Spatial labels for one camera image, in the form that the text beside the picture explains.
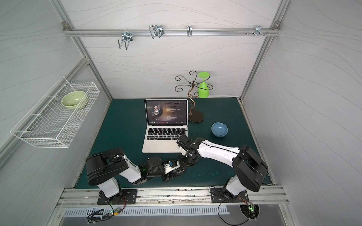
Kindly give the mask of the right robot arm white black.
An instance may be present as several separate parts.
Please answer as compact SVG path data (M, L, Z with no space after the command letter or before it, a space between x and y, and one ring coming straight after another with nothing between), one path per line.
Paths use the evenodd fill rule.
M176 143L185 152L179 160L183 167L194 165L200 158L208 158L233 168L235 176L224 187L232 196L244 190L259 192L266 179L268 166L250 146L226 147L201 137L192 140L186 135L181 135Z

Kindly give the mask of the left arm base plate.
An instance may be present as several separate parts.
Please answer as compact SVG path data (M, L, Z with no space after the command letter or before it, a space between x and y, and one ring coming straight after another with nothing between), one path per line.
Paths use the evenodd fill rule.
M116 195L107 198L103 191L99 192L97 200L98 205L124 205L135 204L137 197L137 189L121 189Z

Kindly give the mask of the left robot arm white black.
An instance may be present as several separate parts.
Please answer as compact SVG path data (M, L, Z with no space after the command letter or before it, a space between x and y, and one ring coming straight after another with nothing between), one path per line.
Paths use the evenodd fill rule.
M164 182L170 181L185 173L185 168L177 160L163 161L152 157L144 164L135 165L122 148L91 155L85 160L85 166L88 184L100 188L101 197L106 199L115 199L122 195L116 176L122 176L133 185L140 185L158 177Z

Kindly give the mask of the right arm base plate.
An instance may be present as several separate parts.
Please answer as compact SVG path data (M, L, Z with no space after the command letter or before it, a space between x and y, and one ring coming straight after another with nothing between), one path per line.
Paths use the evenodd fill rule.
M216 188L210 187L208 189L211 195L212 203L222 203L222 202L230 202L230 203L245 203L249 202L248 193L246 190L241 191L237 195L233 195L231 192L227 191L225 188Z

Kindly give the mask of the silver laptop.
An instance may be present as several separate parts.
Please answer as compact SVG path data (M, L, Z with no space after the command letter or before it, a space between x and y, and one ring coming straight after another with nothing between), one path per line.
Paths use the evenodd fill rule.
M181 153L176 141L188 134L187 99L146 99L143 153Z

